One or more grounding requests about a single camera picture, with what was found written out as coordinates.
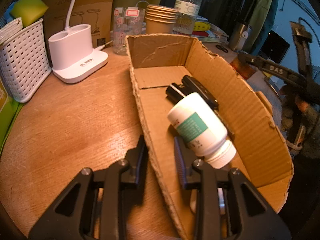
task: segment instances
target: screw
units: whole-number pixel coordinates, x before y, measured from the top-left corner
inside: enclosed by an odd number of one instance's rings
[[[239,175],[240,174],[240,171],[238,168],[235,169],[235,171],[232,173],[233,175]]]
[[[126,159],[121,159],[118,161],[118,163],[121,165],[121,166],[126,166],[128,161]]]
[[[85,176],[89,175],[90,172],[91,172],[91,171],[90,171],[89,168],[84,168],[84,169],[81,171],[82,175],[85,175]]]
[[[197,159],[193,162],[194,166],[202,166],[203,165],[203,160]]]

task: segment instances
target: wall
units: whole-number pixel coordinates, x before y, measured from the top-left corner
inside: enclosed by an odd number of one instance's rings
[[[305,5],[307,5],[313,12],[313,8],[308,2],[308,0],[301,0]],[[298,71],[297,64],[297,53],[296,48],[292,39],[292,32],[289,21],[298,22],[298,18],[304,18],[316,31],[317,36],[320,38],[320,26],[316,24],[316,22],[296,3],[292,0],[279,0],[278,10],[276,13],[275,23],[273,30],[278,33],[282,38],[284,38],[289,44],[290,48],[287,54],[284,56],[284,59],[281,62],[281,65],[290,68],[294,71]],[[311,63],[312,65],[319,66],[320,65],[320,48],[314,37],[312,30],[302,22],[302,24],[306,27],[306,30],[312,33],[313,43],[310,44],[310,52],[311,52]]]

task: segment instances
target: white ribbed cap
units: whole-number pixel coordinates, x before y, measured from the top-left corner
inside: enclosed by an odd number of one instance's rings
[[[230,140],[226,140],[224,144],[214,154],[204,158],[206,163],[209,163],[215,169],[221,169],[227,165],[236,155],[236,148]]]

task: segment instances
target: scissors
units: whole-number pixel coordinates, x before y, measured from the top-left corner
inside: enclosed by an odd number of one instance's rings
[[[221,45],[219,45],[219,44],[216,45],[216,48],[222,50],[222,51],[225,52],[225,53],[228,53],[228,52],[229,52],[225,47],[223,47],[223,46],[221,46]]]

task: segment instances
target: plastic water bottle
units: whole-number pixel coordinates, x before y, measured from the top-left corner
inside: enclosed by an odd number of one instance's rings
[[[174,7],[179,10],[179,15],[173,27],[174,32],[192,34],[201,2],[202,0],[176,0]]]

